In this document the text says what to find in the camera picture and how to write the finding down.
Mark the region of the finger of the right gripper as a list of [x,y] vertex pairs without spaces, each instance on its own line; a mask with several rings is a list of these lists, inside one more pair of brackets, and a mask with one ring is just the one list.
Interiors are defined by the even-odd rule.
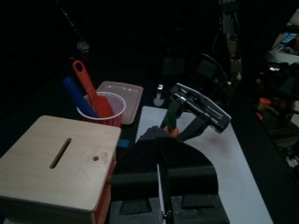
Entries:
[[198,137],[208,126],[210,126],[210,118],[204,115],[196,116],[191,121],[190,125],[187,126],[187,128],[179,134],[178,139],[184,142],[188,139]]
[[176,120],[180,118],[183,113],[183,103],[180,101],[172,101],[167,109],[164,124],[168,130],[175,130]]

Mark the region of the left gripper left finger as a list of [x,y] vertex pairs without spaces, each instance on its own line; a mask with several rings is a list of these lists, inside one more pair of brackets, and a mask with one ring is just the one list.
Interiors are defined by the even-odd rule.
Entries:
[[164,224],[162,182],[154,126],[116,161],[112,175],[110,224]]

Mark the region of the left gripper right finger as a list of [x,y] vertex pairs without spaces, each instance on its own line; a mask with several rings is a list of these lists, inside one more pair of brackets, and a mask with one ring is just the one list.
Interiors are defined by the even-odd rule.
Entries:
[[230,224],[218,174],[203,153],[168,134],[156,138],[167,224]]

